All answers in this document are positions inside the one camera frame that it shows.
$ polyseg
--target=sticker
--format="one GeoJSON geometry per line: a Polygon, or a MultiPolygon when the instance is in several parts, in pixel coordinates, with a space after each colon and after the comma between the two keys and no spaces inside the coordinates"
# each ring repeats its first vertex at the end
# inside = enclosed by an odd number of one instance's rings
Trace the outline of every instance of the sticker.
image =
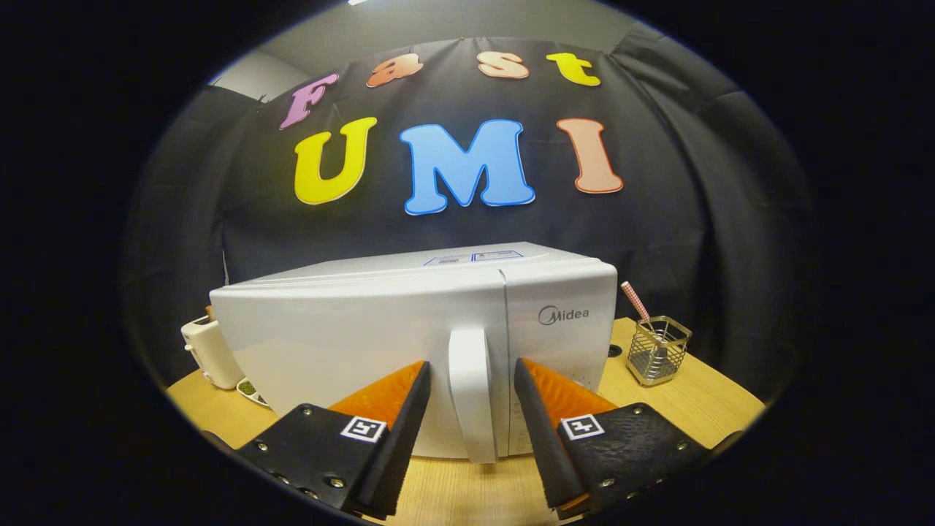
{"type": "Polygon", "coordinates": [[[491,259],[507,259],[510,257],[523,257],[515,250],[500,250],[497,252],[478,252],[471,256],[471,261],[489,261],[491,259]]]}
{"type": "Polygon", "coordinates": [[[302,121],[309,116],[309,106],[318,104],[324,96],[324,87],[338,81],[338,74],[332,73],[323,79],[318,79],[308,86],[299,88],[293,93],[293,103],[289,107],[286,119],[280,124],[280,130],[302,121]]]}
{"type": "Polygon", "coordinates": [[[562,119],[555,125],[571,138],[578,157],[575,188],[585,194],[610,194],[624,187],[624,180],[613,173],[611,160],[600,139],[604,124],[590,119],[562,119]]]}
{"type": "Polygon", "coordinates": [[[422,64],[419,64],[419,55],[415,53],[407,53],[405,55],[399,55],[396,58],[391,58],[373,68],[371,72],[373,76],[367,80],[367,87],[376,88],[378,86],[383,86],[390,80],[408,77],[422,69],[422,66],[422,64]]]}
{"type": "Polygon", "coordinates": [[[604,428],[600,427],[594,415],[562,418],[562,426],[565,427],[565,434],[568,435],[569,440],[581,440],[589,436],[604,434],[604,428]]]}
{"type": "Polygon", "coordinates": [[[568,80],[583,86],[598,86],[600,79],[584,73],[586,67],[592,67],[591,63],[575,56],[574,53],[553,53],[545,55],[546,60],[555,61],[558,64],[558,72],[568,80]]]}
{"type": "Polygon", "coordinates": [[[340,199],[353,190],[364,175],[367,160],[367,131],[377,123],[375,117],[350,121],[340,129],[347,137],[344,146],[344,168],[330,179],[322,179],[322,151],[331,139],[331,132],[322,132],[295,145],[295,196],[309,205],[320,205],[340,199]]]}
{"type": "Polygon", "coordinates": [[[377,442],[385,429],[386,422],[355,416],[341,432],[341,436],[364,442],[377,442]]]}
{"type": "Polygon", "coordinates": [[[520,64],[523,59],[513,53],[484,51],[477,55],[477,60],[478,68],[488,77],[525,79],[529,76],[529,70],[520,64]]]}
{"type": "Polygon", "coordinates": [[[423,265],[423,267],[427,267],[428,265],[444,265],[447,263],[468,263],[469,261],[472,261],[470,254],[460,254],[458,256],[439,256],[429,259],[428,262],[423,265]]]}
{"type": "Polygon", "coordinates": [[[467,151],[445,128],[422,124],[403,130],[399,139],[412,150],[412,197],[403,208],[409,215],[437,213],[448,206],[439,193],[441,180],[459,205],[474,198],[481,175],[487,172],[487,187],[481,201],[489,206],[525,205],[536,198],[526,184],[518,138],[523,125],[507,119],[481,124],[467,151]]]}

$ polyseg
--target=yellow letter u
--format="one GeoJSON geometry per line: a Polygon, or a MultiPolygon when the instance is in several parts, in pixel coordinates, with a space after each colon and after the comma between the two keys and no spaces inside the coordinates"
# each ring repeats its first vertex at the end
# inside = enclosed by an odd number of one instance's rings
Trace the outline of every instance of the yellow letter u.
{"type": "Polygon", "coordinates": [[[295,196],[303,203],[320,205],[344,197],[353,190],[364,175],[364,161],[367,158],[367,131],[377,123],[374,117],[365,117],[351,121],[340,129],[346,136],[344,150],[344,168],[328,180],[322,179],[322,150],[331,139],[330,132],[315,134],[295,145],[298,160],[295,162],[295,196]]]}

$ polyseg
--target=black backdrop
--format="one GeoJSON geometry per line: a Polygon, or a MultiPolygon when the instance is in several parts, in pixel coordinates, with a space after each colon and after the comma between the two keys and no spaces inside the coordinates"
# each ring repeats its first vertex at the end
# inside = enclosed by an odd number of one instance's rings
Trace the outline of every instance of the black backdrop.
{"type": "MultiPolygon", "coordinates": [[[[203,313],[225,267],[236,283],[331,259],[532,241],[611,263],[651,313],[694,331],[694,355],[761,400],[778,391],[802,337],[794,311],[813,303],[802,286],[813,280],[812,205],[779,131],[713,66],[638,25],[610,54],[478,37],[385,51],[337,73],[309,116],[285,130],[292,90],[258,107],[207,88],[155,151],[129,223],[124,286],[131,326],[166,384],[194,370],[179,327],[203,313]],[[483,75],[482,51],[518,54],[529,77],[483,75]],[[366,87],[375,65],[407,52],[419,55],[421,71],[366,87]],[[545,60],[558,52],[591,62],[601,84],[566,80],[545,60]],[[360,183],[336,201],[299,201],[295,145],[332,132],[322,174],[336,174],[338,129],[371,116],[378,123],[360,183]],[[577,159],[555,125],[572,117],[604,125],[623,190],[575,189],[577,159]],[[400,132],[441,124],[466,149],[491,119],[523,125],[519,148],[535,201],[489,207],[475,198],[459,207],[440,183],[447,209],[406,214],[411,159],[400,132]]],[[[616,314],[635,315],[620,291],[616,314]]]]}

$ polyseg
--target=blue letter m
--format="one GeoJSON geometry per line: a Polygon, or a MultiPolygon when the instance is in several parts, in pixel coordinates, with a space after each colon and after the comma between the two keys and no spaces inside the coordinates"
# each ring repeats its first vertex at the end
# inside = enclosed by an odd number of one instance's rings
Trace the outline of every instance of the blue letter m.
{"type": "Polygon", "coordinates": [[[522,131],[523,126],[516,121],[487,121],[477,129],[465,152],[438,124],[404,130],[399,139],[412,148],[412,198],[406,201],[406,213],[435,213],[448,206],[448,199],[436,185],[436,172],[463,207],[474,198],[485,168],[487,188],[481,192],[484,204],[510,206],[532,202],[536,192],[525,183],[517,142],[522,131]]]}

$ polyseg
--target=wire mesh cup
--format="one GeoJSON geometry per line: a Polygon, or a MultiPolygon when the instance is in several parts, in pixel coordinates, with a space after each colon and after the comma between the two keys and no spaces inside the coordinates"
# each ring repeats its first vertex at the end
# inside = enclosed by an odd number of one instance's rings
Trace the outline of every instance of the wire mesh cup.
{"type": "Polygon", "coordinates": [[[668,316],[637,322],[626,367],[644,386],[668,382],[682,365],[692,331],[668,316]]]}

